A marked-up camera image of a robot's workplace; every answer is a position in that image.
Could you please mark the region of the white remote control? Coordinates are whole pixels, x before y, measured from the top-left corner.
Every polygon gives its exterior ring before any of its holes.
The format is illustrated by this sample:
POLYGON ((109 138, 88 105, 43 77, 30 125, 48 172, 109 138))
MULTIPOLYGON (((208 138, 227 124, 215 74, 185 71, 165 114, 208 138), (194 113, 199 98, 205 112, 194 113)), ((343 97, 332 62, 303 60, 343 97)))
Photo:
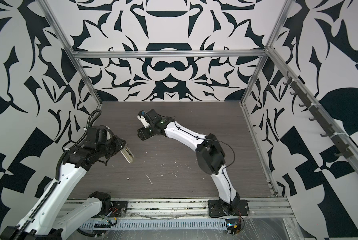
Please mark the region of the white remote control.
POLYGON ((133 155, 128 146, 123 147, 121 149, 121 153, 129 164, 133 163, 135 156, 133 155))

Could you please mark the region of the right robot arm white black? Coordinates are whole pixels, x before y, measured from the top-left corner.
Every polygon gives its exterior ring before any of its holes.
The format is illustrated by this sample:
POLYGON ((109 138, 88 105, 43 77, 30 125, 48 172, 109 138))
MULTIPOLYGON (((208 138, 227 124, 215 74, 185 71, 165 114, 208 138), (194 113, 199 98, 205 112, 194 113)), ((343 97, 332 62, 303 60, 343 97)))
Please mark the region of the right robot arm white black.
POLYGON ((196 133, 180 125, 173 117, 162 116, 153 109, 140 111, 138 120, 143 124, 138 129, 138 137, 142 141, 161 135, 193 150, 199 168, 213 179, 224 211, 230 215, 236 210, 241 198, 228 176, 226 154, 215 135, 196 133))

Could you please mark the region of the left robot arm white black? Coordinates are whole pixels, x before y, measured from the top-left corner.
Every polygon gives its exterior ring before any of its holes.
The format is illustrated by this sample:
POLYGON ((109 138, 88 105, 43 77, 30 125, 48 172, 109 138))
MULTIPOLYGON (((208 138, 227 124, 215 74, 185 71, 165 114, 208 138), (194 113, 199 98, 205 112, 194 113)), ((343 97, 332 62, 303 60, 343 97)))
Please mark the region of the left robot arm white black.
POLYGON ((111 213, 111 196, 94 192, 61 219, 58 213, 79 181, 96 162, 104 165, 117 153, 127 154, 127 142, 100 125, 88 127, 82 144, 60 157, 55 178, 31 211, 16 226, 6 227, 2 240, 66 240, 90 218, 111 213))

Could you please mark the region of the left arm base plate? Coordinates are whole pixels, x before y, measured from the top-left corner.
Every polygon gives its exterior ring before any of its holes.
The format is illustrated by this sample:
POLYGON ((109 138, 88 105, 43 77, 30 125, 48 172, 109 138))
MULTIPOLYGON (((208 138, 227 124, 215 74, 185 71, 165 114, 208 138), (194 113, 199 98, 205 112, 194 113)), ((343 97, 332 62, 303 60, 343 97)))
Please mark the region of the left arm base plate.
POLYGON ((128 201, 111 201, 108 207, 105 207, 105 215, 107 218, 119 218, 126 215, 128 211, 128 201))

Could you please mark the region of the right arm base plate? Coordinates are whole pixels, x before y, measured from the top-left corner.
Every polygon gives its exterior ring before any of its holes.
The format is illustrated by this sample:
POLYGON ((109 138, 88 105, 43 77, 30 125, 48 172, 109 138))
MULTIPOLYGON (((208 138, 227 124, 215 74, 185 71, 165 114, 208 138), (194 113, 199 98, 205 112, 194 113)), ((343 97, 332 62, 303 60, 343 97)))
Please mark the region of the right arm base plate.
POLYGON ((236 205, 231 207, 222 200, 208 200, 208 215, 211 218, 221 218, 228 216, 248 216, 250 211, 246 200, 239 200, 236 205))

